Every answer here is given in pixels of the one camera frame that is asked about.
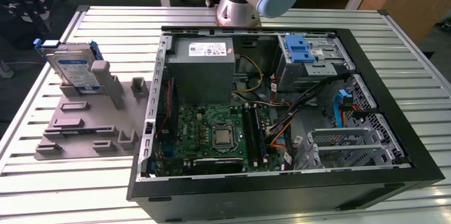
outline blue drive bay latch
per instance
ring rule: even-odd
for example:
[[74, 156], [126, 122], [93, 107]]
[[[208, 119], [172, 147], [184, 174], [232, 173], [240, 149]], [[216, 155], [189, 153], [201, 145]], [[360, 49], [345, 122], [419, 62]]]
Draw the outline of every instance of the blue drive bay latch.
[[309, 54], [309, 45], [301, 35], [285, 35], [284, 46], [290, 55], [292, 63], [313, 63], [316, 58]]

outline blue cable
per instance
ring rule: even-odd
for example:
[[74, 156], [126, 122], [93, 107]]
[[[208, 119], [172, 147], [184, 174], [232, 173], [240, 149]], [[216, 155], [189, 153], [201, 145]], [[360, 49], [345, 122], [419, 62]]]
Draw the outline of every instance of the blue cable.
[[336, 94], [333, 98], [333, 116], [334, 116], [334, 122], [337, 127], [342, 127], [342, 121], [340, 116], [340, 100], [342, 100], [344, 97], [350, 98], [352, 95], [348, 94], [344, 89], [340, 89], [340, 93]]

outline blue hard drive label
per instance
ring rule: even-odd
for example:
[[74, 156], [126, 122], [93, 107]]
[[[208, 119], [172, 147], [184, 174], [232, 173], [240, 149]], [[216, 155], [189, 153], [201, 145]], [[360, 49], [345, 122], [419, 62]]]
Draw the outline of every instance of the blue hard drive label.
[[86, 60], [57, 60], [57, 63], [65, 78], [81, 92], [94, 92], [98, 89], [98, 82], [88, 70], [90, 65]]

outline sticker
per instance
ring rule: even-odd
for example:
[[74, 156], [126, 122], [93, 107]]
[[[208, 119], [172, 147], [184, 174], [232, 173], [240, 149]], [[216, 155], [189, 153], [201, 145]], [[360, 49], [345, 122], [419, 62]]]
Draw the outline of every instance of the sticker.
[[277, 93], [277, 84], [270, 83], [270, 91]]
[[298, 135], [296, 136], [294, 140], [293, 140], [293, 144], [300, 144], [302, 141], [302, 137], [300, 137]]
[[93, 74], [88, 71], [85, 60], [58, 60], [60, 70], [72, 85], [84, 92], [93, 92], [98, 89], [98, 82]]
[[193, 57], [226, 56], [225, 43], [190, 43], [189, 44], [189, 56], [193, 56]]
[[309, 50], [312, 55], [322, 55], [322, 50]]
[[292, 158], [290, 158], [290, 156], [288, 155], [286, 152], [284, 152], [282, 158], [284, 158], [284, 160], [285, 160], [285, 161], [289, 163], [289, 165], [290, 165]]

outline yellow wire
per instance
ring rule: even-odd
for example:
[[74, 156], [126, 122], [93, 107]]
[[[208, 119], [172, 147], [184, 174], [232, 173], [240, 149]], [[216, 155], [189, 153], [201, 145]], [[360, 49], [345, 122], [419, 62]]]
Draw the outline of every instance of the yellow wire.
[[249, 89], [242, 89], [242, 90], [232, 90], [233, 93], [246, 93], [246, 92], [252, 92], [254, 89], [257, 89], [261, 85], [261, 82], [262, 82], [262, 73], [261, 73], [261, 70], [260, 70], [260, 67], [256, 65], [256, 63], [252, 61], [252, 59], [245, 56], [245, 55], [240, 55], [241, 57], [245, 57], [248, 59], [248, 61], [250, 62], [250, 64], [254, 66], [256, 70], [258, 70], [258, 73], [260, 73], [260, 80], [258, 80], [258, 84], [253, 87], [253, 88], [249, 88]]

